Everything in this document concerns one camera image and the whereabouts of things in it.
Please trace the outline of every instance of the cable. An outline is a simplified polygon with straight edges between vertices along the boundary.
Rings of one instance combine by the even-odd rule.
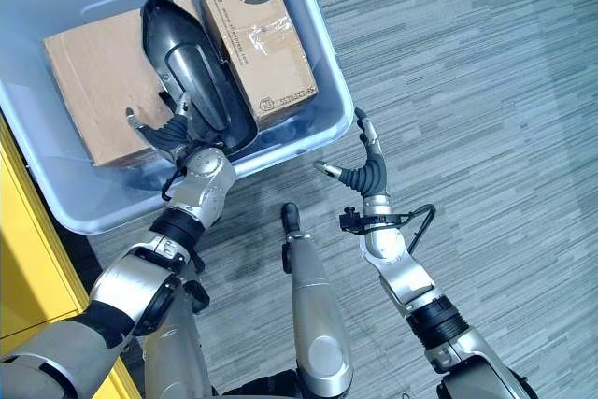
[[[421,223],[419,230],[415,233],[415,237],[413,237],[413,240],[411,240],[411,243],[407,247],[407,253],[409,255],[412,255],[415,252],[415,248],[420,243],[421,236],[428,230],[430,223],[432,223],[432,220],[436,215],[436,208],[434,207],[434,205],[423,205],[422,207],[419,207],[418,209],[413,211],[413,216],[417,217],[418,215],[421,215],[424,212],[428,212],[428,214],[423,219],[423,222]]]
[[[415,252],[416,247],[420,243],[421,237],[428,230],[430,223],[432,223],[432,220],[434,219],[434,216],[436,215],[436,208],[434,207],[434,205],[431,205],[431,204],[423,205],[422,207],[418,207],[413,212],[409,212],[407,214],[396,214],[396,215],[387,216],[387,217],[392,217],[391,220],[398,219],[398,222],[389,224],[387,226],[377,226],[377,227],[369,228],[369,229],[363,231],[363,234],[373,233],[375,231],[380,231],[382,229],[391,229],[391,228],[401,229],[403,226],[408,224],[411,220],[415,219],[419,215],[422,215],[426,212],[427,212],[427,215],[423,219],[423,222],[421,223],[419,230],[415,233],[415,237],[413,237],[413,240],[407,247],[407,252],[409,253],[409,255],[411,255]]]

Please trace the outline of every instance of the cardboard box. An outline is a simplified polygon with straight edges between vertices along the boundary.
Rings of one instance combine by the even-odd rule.
[[[284,0],[202,0],[210,36],[259,125],[318,92]]]
[[[174,0],[198,17],[193,0]],[[94,165],[132,165],[153,157],[127,124],[131,107],[154,128],[172,113],[141,47],[138,9],[81,25],[44,39],[64,103]]]

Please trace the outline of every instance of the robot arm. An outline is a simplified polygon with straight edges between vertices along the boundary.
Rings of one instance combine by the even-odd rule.
[[[169,123],[186,131],[179,112]],[[179,274],[196,257],[195,244],[222,212],[236,178],[222,151],[190,146],[184,133],[156,136],[162,130],[129,119],[144,136],[166,136],[161,150],[186,177],[144,237],[97,279],[82,314],[52,324],[3,359],[5,397],[92,397],[129,340],[158,327],[180,288]]]
[[[434,370],[446,374],[441,399],[534,399],[531,387],[511,372],[476,328],[468,325],[442,289],[412,256],[435,209],[425,205],[408,214],[392,214],[386,165],[372,122],[356,109],[367,161],[347,170],[324,162],[314,166],[361,193],[363,217],[354,207],[340,216],[341,229],[361,236],[361,251],[379,273],[380,283],[425,348]],[[414,240],[406,246],[399,228],[426,213]]]

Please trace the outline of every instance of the yellow cabinet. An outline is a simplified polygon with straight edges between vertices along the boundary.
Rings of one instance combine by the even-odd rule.
[[[79,313],[87,294],[68,260],[0,117],[0,350],[6,354],[51,322]],[[140,398],[119,359],[96,399]]]

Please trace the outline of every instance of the plastic storage bin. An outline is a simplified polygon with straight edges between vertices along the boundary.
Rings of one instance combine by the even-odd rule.
[[[42,39],[145,0],[0,0],[0,106],[51,211],[66,228],[104,232],[164,205],[166,161],[93,167],[64,106]],[[320,89],[302,112],[262,133],[235,161],[240,177],[342,136],[352,102],[316,0],[285,0]],[[123,99],[122,110],[126,101]]]

